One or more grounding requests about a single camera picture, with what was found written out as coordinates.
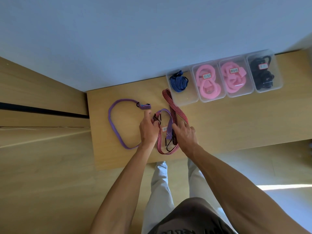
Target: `price tag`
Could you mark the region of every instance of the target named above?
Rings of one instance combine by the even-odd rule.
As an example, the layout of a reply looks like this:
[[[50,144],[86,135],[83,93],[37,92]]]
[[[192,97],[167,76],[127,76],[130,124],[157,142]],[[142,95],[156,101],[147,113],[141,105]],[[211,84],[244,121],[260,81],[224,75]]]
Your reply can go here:
[[[234,74],[234,73],[238,73],[238,72],[239,72],[239,68],[238,67],[230,69],[230,74]]]
[[[268,69],[269,65],[267,63],[263,63],[263,64],[259,64],[258,67],[259,67],[259,70],[264,70],[264,69]]]
[[[161,128],[162,132],[166,132],[167,131],[168,126],[164,126]]]
[[[211,78],[212,76],[211,76],[211,73],[207,73],[207,74],[203,74],[202,77],[203,77],[204,79],[209,79],[209,78]]]

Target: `clear plastic container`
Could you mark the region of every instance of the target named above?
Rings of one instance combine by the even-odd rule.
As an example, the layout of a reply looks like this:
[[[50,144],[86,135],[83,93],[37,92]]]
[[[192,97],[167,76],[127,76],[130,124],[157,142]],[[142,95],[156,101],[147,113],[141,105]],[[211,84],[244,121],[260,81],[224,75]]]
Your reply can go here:
[[[202,102],[206,103],[225,97],[226,92],[217,61],[194,65],[192,75],[197,86],[197,94]]]
[[[173,74],[179,72],[180,70],[182,70],[183,76],[185,76],[189,80],[189,82],[185,90],[183,90],[182,92],[176,92],[171,86],[170,78]],[[197,87],[194,78],[191,74],[190,67],[187,66],[182,67],[180,69],[172,70],[166,74],[166,78],[169,85],[169,89],[171,91],[172,99],[178,107],[185,106],[198,101],[199,97],[197,94]]]
[[[251,94],[254,91],[249,65],[243,55],[221,59],[219,68],[230,98]]]
[[[258,93],[280,89],[283,86],[283,78],[273,51],[267,49],[253,52],[248,54],[246,59]]]

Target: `pant leg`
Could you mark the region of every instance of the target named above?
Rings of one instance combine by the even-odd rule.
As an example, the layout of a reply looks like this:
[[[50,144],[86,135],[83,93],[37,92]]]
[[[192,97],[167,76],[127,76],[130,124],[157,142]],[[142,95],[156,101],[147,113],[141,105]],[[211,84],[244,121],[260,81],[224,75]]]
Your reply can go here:
[[[210,189],[207,181],[200,171],[200,169],[188,158],[188,168],[189,168],[189,187],[190,187],[190,198],[200,197],[205,199],[211,207],[216,211],[220,218],[224,220],[232,229],[232,225],[225,215],[221,205],[214,196],[212,190]]]
[[[158,162],[151,182],[151,196],[146,205],[142,234],[147,234],[156,224],[174,210],[174,202],[168,186],[166,162]]]

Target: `forearm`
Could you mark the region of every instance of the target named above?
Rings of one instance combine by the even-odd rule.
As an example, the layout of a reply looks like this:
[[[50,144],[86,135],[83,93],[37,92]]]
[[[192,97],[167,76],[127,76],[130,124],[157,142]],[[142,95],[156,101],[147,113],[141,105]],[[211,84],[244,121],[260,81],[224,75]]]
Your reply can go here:
[[[105,197],[90,233],[127,233],[138,203],[144,168],[152,146],[139,145]]]
[[[239,233],[308,233],[247,177],[199,145],[187,154]]]

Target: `shirt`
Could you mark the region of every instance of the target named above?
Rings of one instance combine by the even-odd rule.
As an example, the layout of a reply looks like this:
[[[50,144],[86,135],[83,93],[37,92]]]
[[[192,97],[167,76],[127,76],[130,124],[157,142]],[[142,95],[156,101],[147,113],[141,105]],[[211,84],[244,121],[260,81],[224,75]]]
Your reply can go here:
[[[148,234],[235,234],[207,203],[194,197],[184,200]]]

